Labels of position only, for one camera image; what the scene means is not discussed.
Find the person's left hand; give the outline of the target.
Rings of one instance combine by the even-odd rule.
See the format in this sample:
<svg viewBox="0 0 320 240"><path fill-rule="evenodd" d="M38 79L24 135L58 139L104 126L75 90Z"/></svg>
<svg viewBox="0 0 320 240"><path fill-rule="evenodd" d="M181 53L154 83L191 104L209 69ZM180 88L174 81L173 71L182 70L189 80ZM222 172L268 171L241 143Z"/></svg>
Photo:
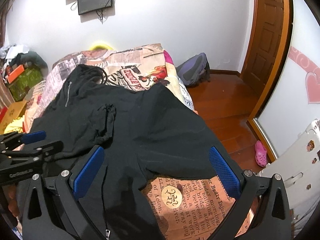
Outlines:
<svg viewBox="0 0 320 240"><path fill-rule="evenodd" d="M17 199L16 199L16 185L10 185L8 187L8 196L9 196L9 202L8 202L8 209L12 213L14 217L18 217L20 214L18 205L17 205Z"/></svg>

